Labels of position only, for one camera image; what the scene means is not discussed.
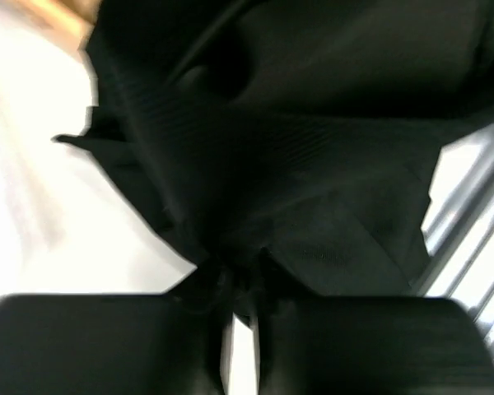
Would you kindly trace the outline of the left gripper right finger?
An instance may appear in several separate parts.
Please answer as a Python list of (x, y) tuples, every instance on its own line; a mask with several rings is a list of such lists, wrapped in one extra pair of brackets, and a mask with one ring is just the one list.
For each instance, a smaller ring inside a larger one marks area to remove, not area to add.
[(452, 300), (279, 300), (259, 311), (259, 392), (494, 394), (494, 363)]

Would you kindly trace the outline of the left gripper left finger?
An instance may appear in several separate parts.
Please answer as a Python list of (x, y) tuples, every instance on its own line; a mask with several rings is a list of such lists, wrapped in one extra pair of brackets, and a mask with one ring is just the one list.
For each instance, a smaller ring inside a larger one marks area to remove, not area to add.
[(0, 299), (0, 394), (222, 394), (222, 307), (159, 295)]

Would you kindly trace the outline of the black pleated skirt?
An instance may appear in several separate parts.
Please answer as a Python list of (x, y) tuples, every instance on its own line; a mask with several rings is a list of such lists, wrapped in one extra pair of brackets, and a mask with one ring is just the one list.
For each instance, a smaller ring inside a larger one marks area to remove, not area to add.
[(197, 266), (195, 309), (410, 294), (440, 150), (494, 123), (494, 1), (103, 1), (86, 54), (57, 141)]

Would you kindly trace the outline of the wooden clothes rack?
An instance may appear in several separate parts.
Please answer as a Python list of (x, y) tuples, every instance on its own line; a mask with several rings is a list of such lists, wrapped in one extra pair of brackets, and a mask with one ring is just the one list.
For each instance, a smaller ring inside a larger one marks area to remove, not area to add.
[(58, 28), (82, 36), (95, 24), (101, 0), (40, 1), (41, 9)]

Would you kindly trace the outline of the aluminium mounting rail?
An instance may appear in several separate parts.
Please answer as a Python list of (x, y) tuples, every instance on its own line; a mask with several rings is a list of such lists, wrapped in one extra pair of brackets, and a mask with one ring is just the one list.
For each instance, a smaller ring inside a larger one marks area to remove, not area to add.
[(417, 294), (459, 303), (494, 360), (494, 124), (441, 151), (430, 193)]

